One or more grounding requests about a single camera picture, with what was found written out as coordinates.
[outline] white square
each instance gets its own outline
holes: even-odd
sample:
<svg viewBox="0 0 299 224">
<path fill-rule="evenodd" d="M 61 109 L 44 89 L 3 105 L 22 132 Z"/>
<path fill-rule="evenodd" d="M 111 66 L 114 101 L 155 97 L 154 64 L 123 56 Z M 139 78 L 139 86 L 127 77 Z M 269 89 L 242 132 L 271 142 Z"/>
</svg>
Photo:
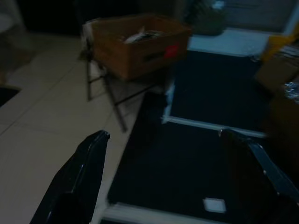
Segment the white square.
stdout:
<svg viewBox="0 0 299 224">
<path fill-rule="evenodd" d="M 225 201 L 223 199 L 208 198 L 203 199 L 206 211 L 225 213 Z"/>
</svg>

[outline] wooden box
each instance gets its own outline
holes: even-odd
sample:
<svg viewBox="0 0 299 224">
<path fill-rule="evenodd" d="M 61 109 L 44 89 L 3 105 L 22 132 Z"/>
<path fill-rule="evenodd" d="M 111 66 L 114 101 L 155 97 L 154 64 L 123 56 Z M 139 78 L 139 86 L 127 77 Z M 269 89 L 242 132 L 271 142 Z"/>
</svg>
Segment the wooden box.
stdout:
<svg viewBox="0 0 299 224">
<path fill-rule="evenodd" d="M 140 29 L 161 31 L 160 37 L 125 43 Z M 100 19 L 92 23 L 94 57 L 124 80 L 155 71 L 182 58 L 191 30 L 174 19 L 142 14 Z"/>
</svg>

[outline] tile floor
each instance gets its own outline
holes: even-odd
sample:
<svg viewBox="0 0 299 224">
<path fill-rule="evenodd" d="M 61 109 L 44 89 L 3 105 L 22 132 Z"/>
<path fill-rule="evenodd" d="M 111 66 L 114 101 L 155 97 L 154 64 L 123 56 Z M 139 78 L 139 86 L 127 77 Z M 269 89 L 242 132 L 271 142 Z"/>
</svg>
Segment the tile floor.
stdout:
<svg viewBox="0 0 299 224">
<path fill-rule="evenodd" d="M 93 86 L 98 97 L 86 101 L 79 38 L 22 34 L 12 41 L 36 56 L 9 74 L 7 84 L 22 90 L 0 108 L 0 223 L 29 223 L 53 176 L 77 145 L 104 129 L 111 139 L 92 220 L 97 224 L 142 97 L 122 106 L 129 126 L 122 133 L 101 83 Z M 122 84 L 115 86 L 121 93 Z"/>
</svg>

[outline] red label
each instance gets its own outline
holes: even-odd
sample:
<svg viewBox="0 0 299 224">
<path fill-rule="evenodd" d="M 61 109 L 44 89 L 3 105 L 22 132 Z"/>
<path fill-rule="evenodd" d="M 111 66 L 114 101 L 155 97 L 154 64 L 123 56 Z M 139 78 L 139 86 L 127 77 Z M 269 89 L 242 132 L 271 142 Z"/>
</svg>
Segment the red label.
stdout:
<svg viewBox="0 0 299 224">
<path fill-rule="evenodd" d="M 164 58 L 175 57 L 178 54 L 178 44 L 169 45 L 164 54 Z"/>
</svg>

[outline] dark rug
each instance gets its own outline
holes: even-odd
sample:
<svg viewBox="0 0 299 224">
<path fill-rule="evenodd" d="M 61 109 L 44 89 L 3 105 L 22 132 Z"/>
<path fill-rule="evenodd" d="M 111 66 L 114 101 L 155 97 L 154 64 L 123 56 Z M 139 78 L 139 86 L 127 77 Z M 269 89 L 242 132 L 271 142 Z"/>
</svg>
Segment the dark rug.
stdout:
<svg viewBox="0 0 299 224">
<path fill-rule="evenodd" d="M 165 99 L 147 93 L 108 194 L 110 203 L 228 223 L 244 223 L 217 131 L 161 125 Z M 207 212 L 206 197 L 224 199 L 225 214 Z"/>
<path fill-rule="evenodd" d="M 19 90 L 0 87 L 0 107 L 14 97 Z"/>
<path fill-rule="evenodd" d="M 259 67 L 247 57 L 189 51 L 174 67 L 171 116 L 260 130 L 270 97 L 253 78 Z"/>
</svg>

